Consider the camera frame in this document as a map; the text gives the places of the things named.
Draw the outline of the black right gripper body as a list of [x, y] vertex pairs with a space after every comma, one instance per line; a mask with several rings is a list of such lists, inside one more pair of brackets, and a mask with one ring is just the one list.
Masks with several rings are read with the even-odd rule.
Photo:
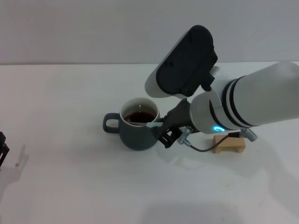
[[195, 130], [190, 116], [190, 106], [191, 104], [185, 98], [182, 99], [176, 107], [167, 112], [163, 117], [161, 132], [165, 133], [168, 130], [179, 129], [184, 126], [189, 126]]

